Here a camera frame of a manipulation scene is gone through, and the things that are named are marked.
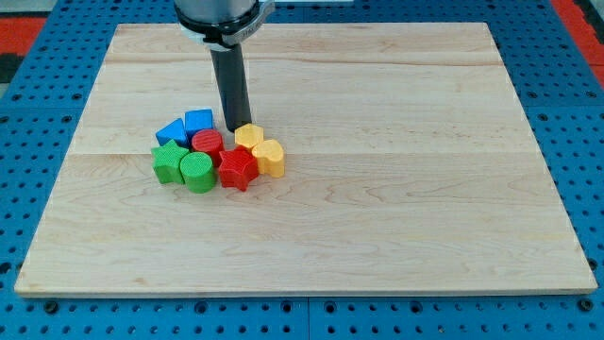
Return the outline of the grey robot arm flange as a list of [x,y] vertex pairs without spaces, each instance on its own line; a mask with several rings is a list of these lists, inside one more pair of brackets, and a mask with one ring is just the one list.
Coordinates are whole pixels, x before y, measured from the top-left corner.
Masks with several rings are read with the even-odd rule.
[[224,52],[254,35],[276,4],[272,0],[175,0],[174,9],[189,39]]

